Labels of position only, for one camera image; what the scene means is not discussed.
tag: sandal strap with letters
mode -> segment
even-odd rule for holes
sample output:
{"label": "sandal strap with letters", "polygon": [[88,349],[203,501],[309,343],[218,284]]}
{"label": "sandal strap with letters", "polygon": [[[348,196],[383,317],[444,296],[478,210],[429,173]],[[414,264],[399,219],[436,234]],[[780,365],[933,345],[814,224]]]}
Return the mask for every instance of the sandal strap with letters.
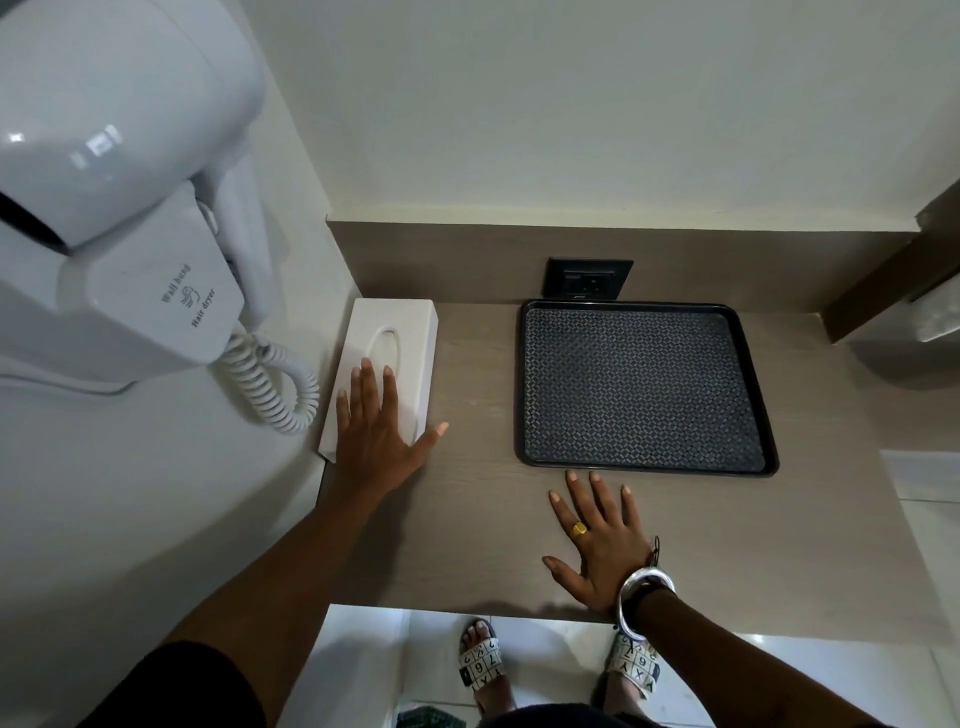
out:
{"label": "sandal strap with letters", "polygon": [[639,688],[644,699],[648,699],[660,679],[657,650],[646,640],[635,642],[616,630],[607,672],[619,672]]}
{"label": "sandal strap with letters", "polygon": [[487,637],[460,655],[460,678],[475,691],[505,674],[500,641],[496,637]]}

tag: wooden countertop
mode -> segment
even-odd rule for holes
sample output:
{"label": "wooden countertop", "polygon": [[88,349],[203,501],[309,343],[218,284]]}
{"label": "wooden countertop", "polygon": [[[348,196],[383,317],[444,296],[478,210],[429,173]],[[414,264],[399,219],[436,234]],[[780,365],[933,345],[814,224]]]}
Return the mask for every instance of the wooden countertop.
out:
{"label": "wooden countertop", "polygon": [[[547,501],[563,471],[514,453],[516,305],[440,303],[430,464],[364,532],[335,600],[479,615],[597,619],[544,554],[579,559]],[[951,641],[842,360],[812,314],[741,314],[770,416],[771,478],[608,473],[629,483],[660,564],[737,632]]]}

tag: white tile floor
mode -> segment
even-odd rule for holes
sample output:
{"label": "white tile floor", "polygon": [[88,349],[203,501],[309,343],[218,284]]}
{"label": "white tile floor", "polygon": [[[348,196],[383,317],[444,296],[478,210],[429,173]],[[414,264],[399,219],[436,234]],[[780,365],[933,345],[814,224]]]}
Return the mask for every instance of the white tile floor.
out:
{"label": "white tile floor", "polygon": [[[960,457],[885,453],[904,512],[960,634]],[[282,728],[389,728],[397,709],[436,705],[468,725],[479,718],[457,671],[468,617],[331,608],[295,687]],[[519,705],[586,701],[612,630],[598,624],[491,618]],[[960,649],[745,636],[880,720],[899,728],[960,728]],[[648,715],[664,724],[710,726],[700,702],[664,666]]]}
{"label": "white tile floor", "polygon": [[[960,453],[884,455],[953,634],[960,639]],[[960,716],[960,646],[934,648],[933,657],[954,715]]]}
{"label": "white tile floor", "polygon": [[[456,671],[457,639],[467,622],[467,616],[411,614],[403,703],[433,704],[444,710],[457,705],[455,715],[478,718]],[[493,617],[492,625],[518,706],[588,701],[610,649],[609,626],[502,617]],[[756,642],[755,636],[748,639]],[[762,637],[759,646],[892,725],[956,728],[929,649],[778,637]],[[669,666],[663,667],[647,715],[661,723],[712,725],[684,682]]]}

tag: finger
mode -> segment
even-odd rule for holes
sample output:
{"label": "finger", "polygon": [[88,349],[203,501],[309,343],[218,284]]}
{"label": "finger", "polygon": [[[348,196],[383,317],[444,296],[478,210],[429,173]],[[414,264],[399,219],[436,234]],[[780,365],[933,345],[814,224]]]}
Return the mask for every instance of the finger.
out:
{"label": "finger", "polygon": [[636,508],[634,494],[627,486],[620,489],[620,500],[623,501],[623,522],[627,524],[630,530],[640,533],[642,530],[640,527],[640,512]]}
{"label": "finger", "polygon": [[396,419],[398,416],[400,404],[399,396],[396,393],[396,377],[394,370],[390,367],[383,368],[383,409],[380,410],[381,417],[386,418],[386,422],[396,429]]}
{"label": "finger", "polygon": [[570,537],[570,541],[580,550],[583,545],[584,538],[587,536],[586,533],[582,533],[579,536],[574,536],[572,534],[573,526],[579,520],[577,519],[576,514],[570,510],[570,506],[566,504],[566,501],[560,497],[559,493],[554,493],[550,491],[550,505],[553,506],[553,512],[557,515],[557,521],[560,522],[561,528],[564,530],[564,533]]}
{"label": "finger", "polygon": [[436,427],[428,429],[424,432],[420,439],[413,444],[410,448],[410,465],[412,466],[412,471],[417,468],[422,468],[427,461],[427,458],[430,457],[430,453],[433,451],[433,448],[437,446],[437,443],[440,442],[440,438],[444,436],[447,428],[450,427],[450,423],[440,423]]}
{"label": "finger", "polygon": [[573,498],[573,507],[577,509],[580,518],[582,518],[590,528],[603,528],[607,525],[607,522],[603,520],[603,516],[600,515],[597,504],[593,501],[593,493],[590,491],[590,488],[577,477],[574,471],[566,472],[566,487],[569,489],[570,496]]}
{"label": "finger", "polygon": [[603,510],[603,515],[604,518],[607,519],[607,523],[610,525],[621,525],[623,519],[620,518],[620,509],[616,507],[616,500],[613,498],[613,493],[610,492],[607,483],[600,477],[600,473],[590,474],[590,485],[593,486],[593,494],[596,497],[595,502],[600,503],[600,508]]}
{"label": "finger", "polygon": [[376,372],[373,370],[373,362],[366,356],[361,360],[360,368],[363,387],[363,419],[365,423],[372,425],[380,414],[380,393],[376,388]]}
{"label": "finger", "polygon": [[347,390],[337,392],[337,432],[344,432],[350,426],[350,400]]}
{"label": "finger", "polygon": [[590,597],[593,594],[593,586],[583,576],[553,556],[544,556],[543,564],[550,569],[554,581],[570,592],[574,599],[589,606],[592,601]]}
{"label": "finger", "polygon": [[363,422],[363,385],[360,383],[360,367],[350,372],[350,423]]}

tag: white coiled cable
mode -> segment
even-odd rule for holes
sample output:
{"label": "white coiled cable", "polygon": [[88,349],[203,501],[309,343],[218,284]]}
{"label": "white coiled cable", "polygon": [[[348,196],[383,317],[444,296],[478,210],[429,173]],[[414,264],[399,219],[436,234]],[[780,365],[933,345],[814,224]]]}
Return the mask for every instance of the white coiled cable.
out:
{"label": "white coiled cable", "polygon": [[[219,364],[260,418],[278,432],[301,432],[317,416],[320,385],[296,352],[238,328],[230,335]],[[264,367],[273,367],[293,379],[297,387],[293,409],[283,401]]]}

